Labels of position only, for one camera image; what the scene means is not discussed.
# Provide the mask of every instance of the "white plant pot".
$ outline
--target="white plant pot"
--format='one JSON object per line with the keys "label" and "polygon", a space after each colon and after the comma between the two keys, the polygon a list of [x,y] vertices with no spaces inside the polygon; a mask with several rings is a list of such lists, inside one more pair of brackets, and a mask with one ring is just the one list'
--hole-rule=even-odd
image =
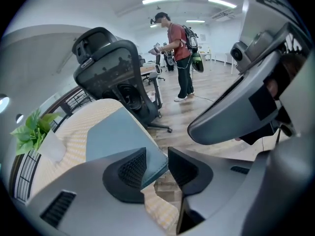
{"label": "white plant pot", "polygon": [[56,134],[50,130],[37,152],[53,162],[60,162],[65,154],[65,146]]}

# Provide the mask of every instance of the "round ceiling light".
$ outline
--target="round ceiling light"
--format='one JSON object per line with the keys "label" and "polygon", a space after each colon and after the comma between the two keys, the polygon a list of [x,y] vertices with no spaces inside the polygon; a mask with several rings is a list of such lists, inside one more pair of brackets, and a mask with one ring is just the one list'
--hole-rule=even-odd
{"label": "round ceiling light", "polygon": [[21,120],[23,119],[23,117],[24,117],[24,115],[22,115],[22,114],[17,114],[17,115],[16,115],[16,118],[15,118],[16,123],[17,123],[17,124],[20,123]]}
{"label": "round ceiling light", "polygon": [[3,112],[9,105],[9,97],[3,93],[0,93],[0,113]]}

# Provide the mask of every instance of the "potted plant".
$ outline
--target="potted plant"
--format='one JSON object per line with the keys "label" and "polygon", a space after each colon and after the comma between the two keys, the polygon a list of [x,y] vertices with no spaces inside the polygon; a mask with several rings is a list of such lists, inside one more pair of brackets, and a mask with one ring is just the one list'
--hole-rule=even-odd
{"label": "potted plant", "polygon": [[16,155],[25,154],[34,149],[55,162],[60,162],[65,154],[65,146],[51,130],[50,124],[59,114],[45,114],[34,111],[25,125],[16,128],[11,134],[17,139]]}

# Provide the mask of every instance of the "blue-gray notebook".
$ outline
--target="blue-gray notebook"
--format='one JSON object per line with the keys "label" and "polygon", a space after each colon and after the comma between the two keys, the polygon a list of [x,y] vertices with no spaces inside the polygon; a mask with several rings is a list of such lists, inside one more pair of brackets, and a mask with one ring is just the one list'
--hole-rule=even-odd
{"label": "blue-gray notebook", "polygon": [[168,170],[168,160],[129,112],[120,108],[88,131],[86,161],[134,148],[147,149],[147,170],[141,184],[143,189]]}

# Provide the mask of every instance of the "person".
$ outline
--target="person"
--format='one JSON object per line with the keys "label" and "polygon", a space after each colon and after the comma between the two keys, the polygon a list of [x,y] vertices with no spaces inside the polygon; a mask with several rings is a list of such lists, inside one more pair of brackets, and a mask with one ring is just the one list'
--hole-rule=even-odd
{"label": "person", "polygon": [[191,52],[186,46],[187,38],[185,30],[181,25],[171,22],[170,17],[160,12],[155,16],[155,23],[161,24],[161,27],[167,27],[167,36],[169,44],[159,47],[159,52],[167,52],[174,49],[174,58],[178,68],[178,82],[181,90],[174,101],[187,99],[187,95],[194,94],[192,80],[190,77],[190,64],[192,62]]}
{"label": "person", "polygon": [[172,54],[172,51],[167,51],[167,52],[162,52],[162,54],[164,54],[164,60],[165,60],[165,64],[167,66],[167,70],[169,72],[173,72],[174,71],[174,65],[170,65],[168,62],[167,62],[167,57],[173,57],[173,54]]}

